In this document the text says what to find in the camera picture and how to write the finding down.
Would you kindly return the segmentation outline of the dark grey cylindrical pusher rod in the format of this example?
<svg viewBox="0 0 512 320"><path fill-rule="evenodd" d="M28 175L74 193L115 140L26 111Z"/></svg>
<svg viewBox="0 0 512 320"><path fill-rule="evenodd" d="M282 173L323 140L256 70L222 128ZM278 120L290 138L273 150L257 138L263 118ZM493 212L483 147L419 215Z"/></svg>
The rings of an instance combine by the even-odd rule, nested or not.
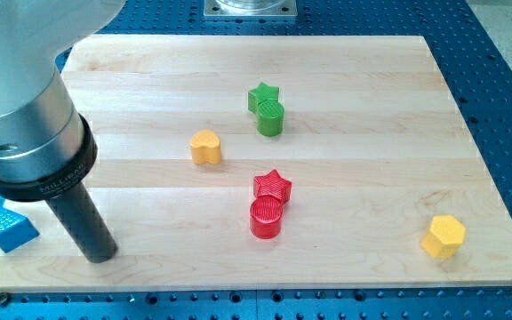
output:
<svg viewBox="0 0 512 320"><path fill-rule="evenodd" d="M114 257L117 245L82 182L46 201L91 263Z"/></svg>

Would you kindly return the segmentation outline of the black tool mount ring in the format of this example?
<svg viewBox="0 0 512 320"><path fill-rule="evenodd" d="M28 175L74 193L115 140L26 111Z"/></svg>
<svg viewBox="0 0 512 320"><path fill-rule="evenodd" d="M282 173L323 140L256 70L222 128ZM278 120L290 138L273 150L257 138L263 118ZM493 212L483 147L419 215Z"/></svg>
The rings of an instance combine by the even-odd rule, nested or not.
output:
<svg viewBox="0 0 512 320"><path fill-rule="evenodd" d="M84 139L76 154L55 173L28 182L0 180L0 196L16 202L48 200L70 190L89 173L97 158L98 147L90 125L78 114L84 127Z"/></svg>

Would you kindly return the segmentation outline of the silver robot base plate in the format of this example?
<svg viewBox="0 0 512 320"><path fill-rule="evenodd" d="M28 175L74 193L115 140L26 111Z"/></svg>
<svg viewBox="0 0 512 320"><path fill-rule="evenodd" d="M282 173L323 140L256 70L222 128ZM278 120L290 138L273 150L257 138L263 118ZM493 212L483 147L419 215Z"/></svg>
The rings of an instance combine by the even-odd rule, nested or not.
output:
<svg viewBox="0 0 512 320"><path fill-rule="evenodd" d="M204 0L204 16L220 17L295 17L296 0Z"/></svg>

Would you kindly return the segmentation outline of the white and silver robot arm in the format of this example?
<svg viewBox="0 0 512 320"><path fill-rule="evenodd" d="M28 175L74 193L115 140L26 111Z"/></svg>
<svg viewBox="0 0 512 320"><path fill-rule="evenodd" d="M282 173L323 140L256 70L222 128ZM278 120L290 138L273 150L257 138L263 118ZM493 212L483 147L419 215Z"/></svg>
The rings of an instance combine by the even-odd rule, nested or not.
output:
<svg viewBox="0 0 512 320"><path fill-rule="evenodd" d="M123 4L0 1L0 196L46 202L92 263L112 258L117 246L83 184L97 145L56 58L105 27Z"/></svg>

